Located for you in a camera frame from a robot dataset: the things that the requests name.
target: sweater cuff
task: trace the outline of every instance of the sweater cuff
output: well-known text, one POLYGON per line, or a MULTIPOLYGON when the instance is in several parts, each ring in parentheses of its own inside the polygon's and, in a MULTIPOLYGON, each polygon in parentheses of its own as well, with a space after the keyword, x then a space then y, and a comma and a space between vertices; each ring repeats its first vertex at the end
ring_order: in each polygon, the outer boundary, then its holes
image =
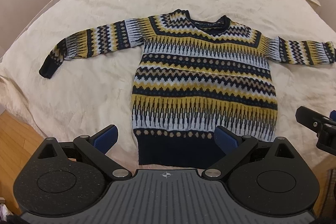
POLYGON ((50 57, 50 55, 48 55, 39 70, 39 74, 44 78, 50 79, 59 66, 60 64, 58 64, 54 59, 50 57))

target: fair isle sweater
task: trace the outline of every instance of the fair isle sweater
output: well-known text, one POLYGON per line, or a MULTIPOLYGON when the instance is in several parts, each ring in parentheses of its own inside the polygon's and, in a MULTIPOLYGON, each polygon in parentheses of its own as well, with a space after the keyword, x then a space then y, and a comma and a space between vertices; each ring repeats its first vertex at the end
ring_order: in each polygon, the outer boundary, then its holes
POLYGON ((140 165, 209 167, 224 156, 214 142, 217 125, 272 141, 278 107, 268 61, 335 60, 332 42, 267 38, 226 16, 204 22, 176 10, 70 35, 50 52, 40 74, 51 78, 64 60, 139 45, 144 52, 133 84, 132 125, 140 165))

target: bed sheet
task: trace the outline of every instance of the bed sheet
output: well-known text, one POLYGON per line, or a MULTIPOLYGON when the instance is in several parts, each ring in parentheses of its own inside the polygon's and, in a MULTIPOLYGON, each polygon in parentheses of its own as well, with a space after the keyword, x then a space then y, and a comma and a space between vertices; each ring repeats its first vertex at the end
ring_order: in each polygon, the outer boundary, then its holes
MULTIPOLYGON (((268 37, 336 41, 336 33, 305 0, 61 0, 14 42, 0 64, 0 103, 43 136, 71 141, 109 124, 119 140, 108 152, 131 171, 138 168, 131 131, 131 90, 142 47, 65 62, 50 79, 38 73, 50 50, 77 31, 127 18, 189 10, 196 20, 233 21, 268 37)), ((326 156, 316 135, 295 121, 301 105, 328 115, 336 108, 335 66, 271 63, 278 98, 276 134, 287 137, 310 167, 326 156)))

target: blue gripper pad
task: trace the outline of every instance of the blue gripper pad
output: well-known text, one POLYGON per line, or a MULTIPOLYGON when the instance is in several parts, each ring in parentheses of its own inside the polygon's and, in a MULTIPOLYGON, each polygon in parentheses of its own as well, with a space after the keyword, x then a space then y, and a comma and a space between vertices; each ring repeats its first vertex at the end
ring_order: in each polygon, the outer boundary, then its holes
POLYGON ((110 124, 103 130, 90 137, 90 143, 100 152, 106 154, 118 140, 118 129, 115 125, 110 124))
POLYGON ((214 137, 215 143, 226 155, 232 152, 242 143, 241 137, 222 126, 216 127, 214 137))
POLYGON ((336 110, 333 110, 333 111, 330 113, 329 118, 332 119, 334 122, 336 122, 336 110))

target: sweater sleeve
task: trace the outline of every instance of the sweater sleeve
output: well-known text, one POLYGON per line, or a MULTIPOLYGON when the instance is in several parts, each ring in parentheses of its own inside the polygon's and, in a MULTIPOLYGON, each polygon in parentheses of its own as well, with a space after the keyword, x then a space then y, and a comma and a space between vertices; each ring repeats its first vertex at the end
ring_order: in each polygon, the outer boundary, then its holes
POLYGON ((39 73, 50 79, 64 60, 136 47, 155 36, 150 18, 128 19, 74 33, 62 39, 49 53, 39 73))
POLYGON ((261 35, 259 49, 272 61, 287 64, 321 65, 335 62, 335 49, 332 42, 287 41, 261 35))

